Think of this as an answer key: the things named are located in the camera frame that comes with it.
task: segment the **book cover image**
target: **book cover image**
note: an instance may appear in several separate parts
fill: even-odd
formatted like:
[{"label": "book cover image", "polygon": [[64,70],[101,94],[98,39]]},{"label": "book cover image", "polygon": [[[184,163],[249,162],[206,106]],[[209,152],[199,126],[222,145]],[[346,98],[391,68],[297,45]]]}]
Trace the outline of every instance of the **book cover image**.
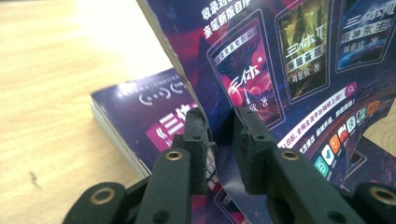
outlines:
[{"label": "book cover image", "polygon": [[326,64],[328,1],[305,0],[277,19],[291,102],[329,86]]},{"label": "book cover image", "polygon": [[[256,102],[251,94],[255,91],[250,83],[262,70],[256,73],[251,69],[254,78],[251,74],[241,76],[250,66],[261,68],[259,62],[266,62],[270,79],[264,83],[271,81],[276,96],[273,114],[266,114],[276,119],[280,115],[266,124],[277,145],[304,153],[323,177],[337,186],[346,177],[361,133],[386,116],[394,101],[396,48],[387,47],[396,44],[393,21],[381,28],[386,31],[379,32],[381,36],[387,34],[384,38],[388,43],[379,57],[367,56],[362,63],[365,66],[352,62],[339,68],[340,46],[346,46],[340,42],[340,36],[346,34],[344,21],[363,17],[373,8],[377,17],[364,26],[393,18],[393,0],[138,1],[155,18],[151,25],[161,33],[163,47],[168,55],[176,56],[173,60],[181,64],[182,75],[194,89],[214,139],[220,142],[216,155],[219,179],[250,221],[267,218],[265,201],[244,194],[233,149],[227,142],[232,139],[228,131],[232,128],[229,118],[233,106],[255,110],[251,105]],[[364,5],[365,11],[350,17],[360,8],[353,5]],[[388,7],[388,16],[381,6]],[[348,28],[353,31],[364,26]],[[235,48],[236,41],[249,30],[250,39]]]},{"label": "book cover image", "polygon": [[262,122],[272,127],[284,116],[262,30],[262,12],[257,10],[213,45],[207,56],[231,104],[256,111]]},{"label": "book cover image", "polygon": [[[174,135],[184,133],[186,113],[197,106],[174,69],[95,91],[92,103],[92,110],[100,113],[95,118],[120,153],[130,164],[142,162],[148,172],[159,153],[172,146]],[[206,178],[207,196],[191,197],[192,223],[243,223],[245,216],[237,207],[215,201],[226,193],[213,153],[206,158]]]},{"label": "book cover image", "polygon": [[393,35],[396,2],[346,0],[344,5],[338,70],[380,62]]}]

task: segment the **smartphone illustration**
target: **smartphone illustration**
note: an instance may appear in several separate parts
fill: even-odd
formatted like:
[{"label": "smartphone illustration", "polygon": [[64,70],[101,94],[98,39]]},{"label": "smartphone illustration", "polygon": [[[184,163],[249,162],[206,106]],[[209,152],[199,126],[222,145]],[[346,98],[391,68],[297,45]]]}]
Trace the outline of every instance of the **smartphone illustration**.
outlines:
[{"label": "smartphone illustration", "polygon": [[263,34],[262,12],[256,10],[212,46],[207,58],[232,105],[256,111],[271,128],[284,116]]}]

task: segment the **book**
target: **book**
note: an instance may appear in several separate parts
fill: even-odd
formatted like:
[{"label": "book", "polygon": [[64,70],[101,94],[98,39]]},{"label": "book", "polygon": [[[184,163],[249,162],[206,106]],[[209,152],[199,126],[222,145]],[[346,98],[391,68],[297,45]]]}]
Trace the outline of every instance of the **book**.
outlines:
[{"label": "book", "polygon": [[[140,178],[183,133],[186,113],[196,106],[174,69],[92,92],[95,120]],[[219,183],[213,153],[206,166],[207,196],[192,195],[192,223],[246,222]]]},{"label": "book", "polygon": [[244,194],[235,169],[225,132],[234,106],[256,111],[279,147],[341,186],[361,134],[394,102],[393,0],[138,3],[222,143],[220,182],[249,220],[264,201]]}]

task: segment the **wooden table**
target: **wooden table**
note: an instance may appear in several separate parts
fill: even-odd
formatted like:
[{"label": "wooden table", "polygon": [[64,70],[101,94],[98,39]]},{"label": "wooden table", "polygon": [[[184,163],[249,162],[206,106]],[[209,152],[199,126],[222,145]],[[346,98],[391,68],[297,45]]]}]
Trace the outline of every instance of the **wooden table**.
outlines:
[{"label": "wooden table", "polygon": [[[92,185],[137,181],[90,92],[171,64],[135,1],[80,2],[0,3],[0,223],[61,223]],[[393,154],[395,116],[367,132]]]}]

